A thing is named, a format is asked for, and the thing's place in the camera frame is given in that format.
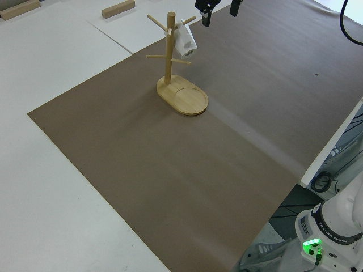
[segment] brown mat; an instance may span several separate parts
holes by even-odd
[[[174,65],[209,95],[176,113],[157,42],[29,113],[172,272],[229,271],[362,96],[363,49],[314,1],[243,2]],[[351,33],[363,31],[347,20]]]

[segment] wooden mug tree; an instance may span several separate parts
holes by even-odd
[[[158,95],[168,102],[176,111],[185,115],[198,115],[205,111],[208,106],[208,97],[206,93],[187,81],[185,78],[171,74],[173,62],[190,65],[189,61],[182,61],[172,57],[174,49],[174,32],[177,29],[175,25],[175,13],[168,12],[167,27],[163,26],[151,15],[147,16],[157,26],[166,33],[166,52],[165,55],[146,55],[146,58],[164,58],[165,59],[165,76],[157,82]],[[193,16],[184,21],[186,25],[195,20]]]

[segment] cable connector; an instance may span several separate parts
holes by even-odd
[[[318,252],[316,254],[316,258],[315,258],[315,265],[319,265],[320,261],[322,260],[322,249],[321,248],[318,248]]]

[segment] oval wooden base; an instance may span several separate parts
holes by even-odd
[[[198,115],[208,106],[206,93],[178,75],[171,75],[171,82],[166,85],[164,77],[157,83],[159,96],[170,104],[176,111],[184,115]]]

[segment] white tabletop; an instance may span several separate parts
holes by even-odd
[[[136,0],[101,17],[119,2],[46,0],[0,19],[1,271],[168,271],[26,115],[163,38],[147,14],[164,24],[171,10],[200,18],[194,0]]]

